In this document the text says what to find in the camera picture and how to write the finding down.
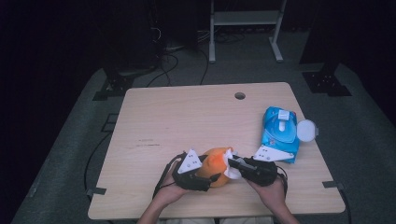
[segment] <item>black cable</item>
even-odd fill
[[[347,200],[347,196],[342,189],[338,190],[341,194],[341,198],[343,198],[344,203],[346,204],[346,213],[347,213],[347,221],[349,224],[352,224],[352,214],[350,213],[349,202]]]
[[[87,173],[88,173],[88,166],[91,163],[91,159],[93,157],[93,154],[95,154],[96,150],[99,148],[100,145],[102,145],[102,143],[108,138],[109,135],[111,135],[113,132],[109,132],[105,135],[105,137],[102,138],[102,140],[98,143],[98,145],[96,145],[96,147],[93,149],[93,152],[91,153],[91,156],[88,158],[87,164],[85,165],[85,170],[84,170],[84,189],[87,192],[88,190],[88,184],[87,184]],[[87,195],[88,200],[90,200],[90,202],[92,201],[92,198],[90,197],[90,195]]]
[[[168,174],[169,170],[171,169],[172,164],[175,162],[175,160],[180,159],[183,157],[183,154],[179,154],[175,156],[171,161],[169,161],[168,164],[166,164],[165,169],[163,169],[163,174],[160,177],[160,180],[158,181],[157,185],[155,186],[154,192],[152,194],[152,198],[155,197],[155,195],[158,193],[158,191],[161,189],[161,185],[163,184],[163,181],[165,180],[166,175]]]
[[[168,55],[168,54],[170,54],[170,53],[175,53],[175,52],[177,52],[177,51],[181,51],[181,50],[183,50],[183,49],[185,49],[186,47],[185,46],[180,46],[180,47],[176,47],[176,48],[174,48],[174,49],[166,49],[165,50],[165,52],[163,53],[164,55]]]
[[[223,45],[231,45],[234,44],[236,42],[242,41],[245,39],[245,35],[244,34],[239,34],[240,37],[238,37],[237,35],[229,35],[226,33],[218,33],[215,36],[215,41],[217,44],[223,44]]]
[[[281,169],[283,171],[283,174],[285,174],[285,177],[288,178],[288,174],[286,173],[286,171],[282,167],[277,166],[276,168]]]
[[[162,185],[162,186],[160,186],[160,189],[163,189],[165,187],[169,187],[169,186],[171,186],[173,184],[176,184],[176,182],[173,182],[173,183],[170,183],[170,184],[167,184],[167,185]]]
[[[165,74],[167,75],[168,72],[174,70],[174,69],[177,67],[177,65],[178,65],[178,58],[177,58],[176,56],[172,55],[172,54],[165,54],[165,55],[166,55],[166,56],[171,56],[171,57],[173,57],[173,58],[176,60],[175,65],[174,65],[172,68],[170,68],[169,70],[164,71],[163,73],[159,74],[159,75],[156,76],[154,79],[152,79],[152,80],[148,83],[148,85],[147,85],[146,87],[149,87],[149,85],[151,85],[151,83],[152,83],[153,81],[155,81],[155,79],[157,79],[157,78],[159,78],[159,77],[161,77],[161,76],[163,76],[163,75],[165,75]]]
[[[161,70],[163,70],[163,72],[165,73],[166,78],[168,79],[168,86],[172,86],[172,84],[171,84],[171,78],[169,77],[168,72],[165,71],[165,69],[163,69],[163,64],[162,64],[162,63],[160,63],[160,67],[161,67]]]
[[[206,60],[206,68],[205,68],[205,72],[204,72],[204,75],[202,76],[202,78],[201,78],[201,81],[200,81],[200,85],[202,85],[202,83],[204,82],[204,78],[205,78],[205,76],[206,76],[206,73],[207,73],[207,68],[209,67],[209,59],[207,58],[207,56],[206,56],[206,54],[200,49],[200,51],[204,54],[204,56],[205,56],[205,60]]]

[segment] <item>lap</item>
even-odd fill
[[[215,224],[213,218],[166,219],[157,224]],[[221,218],[220,224],[274,224],[271,217],[227,217]]]

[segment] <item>metal stand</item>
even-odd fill
[[[93,101],[105,101],[108,97],[124,96],[125,93],[132,88],[134,79],[155,70],[156,67],[151,67],[144,72],[134,72],[129,76],[122,76],[114,66],[107,64],[103,67],[107,79],[102,86],[102,89],[97,91],[93,96]]]
[[[303,72],[304,79],[313,93],[327,93],[329,96],[351,96],[346,86],[341,85],[334,75],[337,61],[328,61],[318,72]]]
[[[209,62],[216,61],[215,50],[215,26],[217,25],[259,25],[259,24],[274,24],[276,26],[274,36],[269,37],[271,48],[278,63],[283,62],[283,57],[280,54],[277,46],[277,37],[282,24],[283,15],[287,0],[282,0],[280,10],[268,11],[215,11],[215,0],[211,1],[210,6],[210,42],[209,42]]]

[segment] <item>person's right hand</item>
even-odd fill
[[[283,190],[283,182],[280,177],[277,177],[272,185],[266,187],[262,187],[249,180],[247,180],[247,182],[251,187],[253,187],[256,190],[262,202],[271,211],[273,211],[273,209],[278,208],[279,206],[286,206],[285,192]]]
[[[247,182],[256,190],[265,206],[271,210],[281,223],[299,223],[286,206],[285,191],[280,177],[277,177],[272,185],[266,187],[262,187],[249,180]]]

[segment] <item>white shelf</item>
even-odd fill
[[[215,12],[214,25],[276,24],[278,14],[278,10]]]

